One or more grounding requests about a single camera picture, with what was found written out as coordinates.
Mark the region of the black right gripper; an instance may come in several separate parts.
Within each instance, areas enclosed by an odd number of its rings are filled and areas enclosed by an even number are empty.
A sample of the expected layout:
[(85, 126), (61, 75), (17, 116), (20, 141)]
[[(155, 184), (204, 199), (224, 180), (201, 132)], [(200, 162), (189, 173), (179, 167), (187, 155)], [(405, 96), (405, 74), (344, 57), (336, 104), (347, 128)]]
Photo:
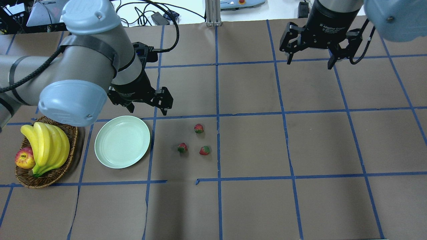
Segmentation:
[[(305, 48), (328, 48), (332, 54), (327, 63), (328, 70), (342, 59), (349, 59), (351, 64), (359, 63), (363, 56), (356, 61), (354, 56), (362, 42), (363, 32), (361, 29), (348, 32), (358, 12), (358, 0), (315, 0), (303, 30), (296, 23), (289, 22), (282, 34), (279, 50), (286, 53), (287, 64), (291, 64), (295, 53)], [(348, 45), (342, 48), (339, 43), (345, 38)]]

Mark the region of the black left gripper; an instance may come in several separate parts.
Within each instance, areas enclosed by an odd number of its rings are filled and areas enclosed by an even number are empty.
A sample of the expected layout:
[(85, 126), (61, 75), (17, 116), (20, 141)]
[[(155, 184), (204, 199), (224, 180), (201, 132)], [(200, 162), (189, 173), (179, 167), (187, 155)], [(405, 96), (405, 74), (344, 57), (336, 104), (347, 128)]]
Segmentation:
[(167, 87), (155, 90), (145, 75), (124, 85), (112, 84), (107, 96), (113, 105), (121, 105), (130, 113), (134, 112), (134, 102), (143, 102), (160, 109), (163, 116), (167, 115), (174, 101)]

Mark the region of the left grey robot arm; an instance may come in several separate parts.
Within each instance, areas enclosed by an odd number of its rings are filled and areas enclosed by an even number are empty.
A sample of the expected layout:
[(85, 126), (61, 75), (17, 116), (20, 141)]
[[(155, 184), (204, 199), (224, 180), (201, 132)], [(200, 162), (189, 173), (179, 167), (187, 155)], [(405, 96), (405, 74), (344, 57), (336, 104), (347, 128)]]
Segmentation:
[(95, 123), (107, 100), (131, 113), (143, 102), (167, 114), (173, 97), (151, 86), (145, 66), (170, 48), (132, 43), (108, 0), (70, 0), (62, 16), (70, 35), (51, 56), (1, 56), (2, 129), (23, 105), (75, 127)]

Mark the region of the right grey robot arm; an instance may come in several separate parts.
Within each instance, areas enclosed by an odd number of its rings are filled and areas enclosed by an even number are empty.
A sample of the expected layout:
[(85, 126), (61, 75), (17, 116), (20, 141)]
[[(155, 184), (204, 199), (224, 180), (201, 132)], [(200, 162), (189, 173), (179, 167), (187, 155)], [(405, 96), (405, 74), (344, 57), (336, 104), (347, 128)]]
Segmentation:
[(377, 31), (392, 42), (409, 42), (427, 34), (425, 0), (315, 0), (302, 27), (289, 22), (280, 40), (279, 49), (290, 64), (299, 51), (327, 49), (331, 56), (328, 69), (342, 59), (359, 63), (370, 45), (367, 41), (360, 58), (354, 59), (369, 23), (370, 37)]

